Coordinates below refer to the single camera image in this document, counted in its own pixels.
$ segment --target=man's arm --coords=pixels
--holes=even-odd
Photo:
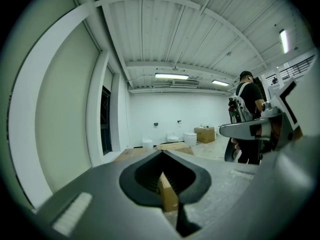
[[[255,102],[255,106],[256,108],[259,110],[259,112],[262,112],[262,104],[265,102],[264,97],[261,93],[260,88],[258,87],[258,85],[256,85],[255,83],[251,83],[251,93],[253,96],[253,100]]]
[[[262,103],[264,103],[265,100],[264,99],[258,99],[255,101],[255,106],[256,108],[259,110],[259,112],[262,112]]]

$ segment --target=cardboard piece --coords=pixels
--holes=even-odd
[[[158,189],[163,202],[165,212],[172,212],[178,210],[178,196],[171,187],[167,177],[164,173],[161,174],[158,181]]]
[[[156,150],[174,150],[188,155],[194,155],[192,149],[184,142],[174,142],[167,144],[160,144],[156,146]]]
[[[144,148],[144,147],[128,148],[128,149],[126,149],[125,151],[123,151],[123,152],[114,160],[114,162],[126,160],[126,159],[128,159],[128,158],[135,157],[135,156],[144,155],[145,153],[147,153],[147,149]]]
[[[215,141],[215,128],[214,127],[196,127],[194,128],[196,133],[196,140],[201,143],[210,143]]]
[[[174,142],[174,143],[166,143],[160,144],[156,146],[156,150],[177,150],[187,148],[187,144],[184,142]]]

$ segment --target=air vent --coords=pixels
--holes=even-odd
[[[174,86],[199,86],[199,81],[197,81],[197,80],[173,80],[172,84]]]

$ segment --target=white toilet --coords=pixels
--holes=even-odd
[[[194,132],[185,132],[183,134],[183,140],[189,147],[197,145],[197,134]]]
[[[175,135],[174,132],[168,132],[166,134],[166,141],[167,142],[178,142],[179,141],[179,138]]]

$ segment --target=black t-shirt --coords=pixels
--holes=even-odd
[[[240,83],[236,88],[235,94],[238,95],[241,86],[244,82]],[[247,84],[240,95],[240,97],[244,100],[246,108],[249,110],[250,113],[256,115],[258,118],[260,117],[259,110],[256,110],[256,103],[257,100],[263,100],[263,96],[261,90],[259,89],[258,85],[251,82]]]

